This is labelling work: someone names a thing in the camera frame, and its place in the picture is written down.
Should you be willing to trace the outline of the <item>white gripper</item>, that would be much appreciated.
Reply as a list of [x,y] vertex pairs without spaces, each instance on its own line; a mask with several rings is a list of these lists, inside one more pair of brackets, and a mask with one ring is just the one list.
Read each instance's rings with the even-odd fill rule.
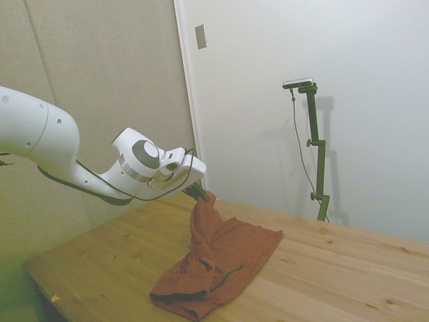
[[161,193],[184,189],[183,192],[196,201],[200,197],[209,202],[208,193],[196,182],[205,172],[205,163],[192,154],[166,154],[158,171],[149,181],[149,187]]

